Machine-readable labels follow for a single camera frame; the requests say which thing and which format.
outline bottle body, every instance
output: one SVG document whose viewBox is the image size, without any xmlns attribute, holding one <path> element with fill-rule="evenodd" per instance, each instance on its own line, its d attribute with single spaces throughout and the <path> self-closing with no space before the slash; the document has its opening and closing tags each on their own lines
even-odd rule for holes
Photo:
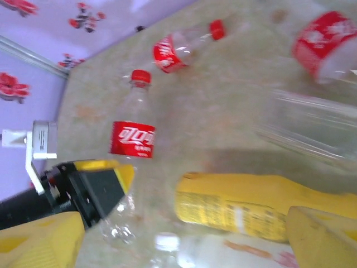
<svg viewBox="0 0 357 268">
<path fill-rule="evenodd" d="M 176 254 L 180 239 L 174 233 L 162 232 L 155 236 L 155 254 L 146 268 L 178 268 Z"/>
<path fill-rule="evenodd" d="M 157 251 L 146 268 L 179 268 L 176 252 Z"/>
<path fill-rule="evenodd" d="M 137 80 L 132 78 L 131 92 L 118 109 L 117 121 L 113 122 L 110 157 L 134 169 L 128 194 L 101 223 L 103 236 L 113 245 L 117 240 L 132 243 L 144 232 L 144 208 L 151 194 L 148 171 L 152 165 L 156 121 L 148 99 L 150 79 L 140 77 L 148 74 L 140 71 L 136 72 Z"/>
<path fill-rule="evenodd" d="M 354 172 L 356 107 L 282 90 L 272 92 L 266 107 L 257 128 L 262 138 Z"/>
<path fill-rule="evenodd" d="M 342 13 L 313 0 L 255 0 L 253 10 L 318 83 L 343 80 L 357 68 L 357 24 Z"/>
<path fill-rule="evenodd" d="M 298 268 L 289 245 L 242 234 L 183 237 L 177 262 L 182 268 Z"/>
<path fill-rule="evenodd" d="M 201 23 L 170 33 L 155 43 L 148 51 L 136 56 L 122 70 L 124 79 L 135 68 L 149 71 L 153 76 L 173 73 L 191 65 L 210 43 L 220 40 L 240 25 L 236 15 L 211 23 Z"/>
<path fill-rule="evenodd" d="M 184 222 L 286 242 L 291 206 L 357 218 L 356 204 L 356 195 L 321 193 L 281 176 L 188 173 L 176 188 L 175 211 Z"/>
</svg>

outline white bottle cap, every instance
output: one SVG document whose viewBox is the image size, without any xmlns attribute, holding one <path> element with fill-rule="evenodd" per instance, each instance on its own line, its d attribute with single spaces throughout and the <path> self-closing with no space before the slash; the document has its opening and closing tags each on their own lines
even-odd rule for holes
<svg viewBox="0 0 357 268">
<path fill-rule="evenodd" d="M 155 248 L 161 251 L 178 251 L 180 239 L 175 233 L 159 233 L 155 239 Z"/>
</svg>

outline red bottle label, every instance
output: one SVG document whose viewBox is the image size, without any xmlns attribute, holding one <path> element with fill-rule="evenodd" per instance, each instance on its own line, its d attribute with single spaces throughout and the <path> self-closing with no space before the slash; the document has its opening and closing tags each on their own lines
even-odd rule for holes
<svg viewBox="0 0 357 268">
<path fill-rule="evenodd" d="M 110 153 L 152 158 L 155 128 L 135 122 L 113 122 Z"/>
<path fill-rule="evenodd" d="M 323 61 L 337 47 L 356 36 L 357 25 L 332 11 L 312 21 L 299 33 L 293 55 L 316 78 Z"/>
<path fill-rule="evenodd" d="M 167 74 L 187 66 L 176 54 L 172 35 L 168 35 L 156 43 L 152 52 L 157 67 Z"/>
</svg>

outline purple wall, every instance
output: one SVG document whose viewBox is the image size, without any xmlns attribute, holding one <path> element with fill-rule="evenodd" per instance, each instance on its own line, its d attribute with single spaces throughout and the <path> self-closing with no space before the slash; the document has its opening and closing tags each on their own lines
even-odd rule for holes
<svg viewBox="0 0 357 268">
<path fill-rule="evenodd" d="M 148 27 L 194 1 L 28 0 L 33 12 L 26 14 L 21 12 L 22 2 L 15 1 L 13 8 L 0 4 L 0 35 L 54 63 L 64 61 L 64 54 L 73 61 L 85 60 L 135 34 L 137 26 Z M 88 18 L 76 25 L 80 15 Z M 89 17 L 95 20 L 93 26 Z"/>
<path fill-rule="evenodd" d="M 30 95 L 22 104 L 16 99 L 1 98 L 5 78 L 2 73 L 16 77 L 17 84 L 30 86 Z M 31 130 L 35 119 L 56 120 L 64 86 L 64 78 L 0 51 L 0 130 Z M 35 163 L 39 171 L 43 170 L 43 161 Z M 25 170 L 25 149 L 0 147 L 0 200 L 26 190 L 30 183 Z"/>
</svg>

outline red flower pattern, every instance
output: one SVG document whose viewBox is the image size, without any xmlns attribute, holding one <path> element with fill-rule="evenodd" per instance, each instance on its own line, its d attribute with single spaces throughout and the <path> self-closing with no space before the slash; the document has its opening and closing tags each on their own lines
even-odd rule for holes
<svg viewBox="0 0 357 268">
<path fill-rule="evenodd" d="M 98 12 L 97 15 L 102 20 L 106 18 L 106 15 L 103 12 Z"/>
<path fill-rule="evenodd" d="M 16 99 L 19 103 L 23 103 L 23 100 L 30 95 L 29 88 L 27 84 L 19 84 L 16 77 L 0 73 L 0 98 L 6 101 Z"/>
<path fill-rule="evenodd" d="M 25 0 L 1 0 L 11 9 L 18 9 L 20 12 L 24 14 L 36 14 L 38 7 L 28 1 Z"/>
<path fill-rule="evenodd" d="M 85 4 L 85 3 L 78 3 L 77 4 L 78 5 L 78 8 L 91 8 L 91 6 L 90 5 L 88 5 L 88 4 Z"/>
<path fill-rule="evenodd" d="M 58 65 L 65 68 L 65 69 L 72 69 L 73 67 L 76 67 L 78 64 L 81 64 L 84 62 L 84 59 L 79 59 L 75 60 L 73 59 L 73 56 L 68 53 L 63 53 L 65 59 L 63 61 L 59 61 Z"/>
<path fill-rule="evenodd" d="M 70 19 L 68 20 L 68 22 L 69 22 L 69 24 L 70 24 L 72 27 L 75 27 L 75 28 L 79 28 L 79 27 L 80 27 L 78 21 L 74 20 L 73 18 L 70 18 Z"/>
</svg>

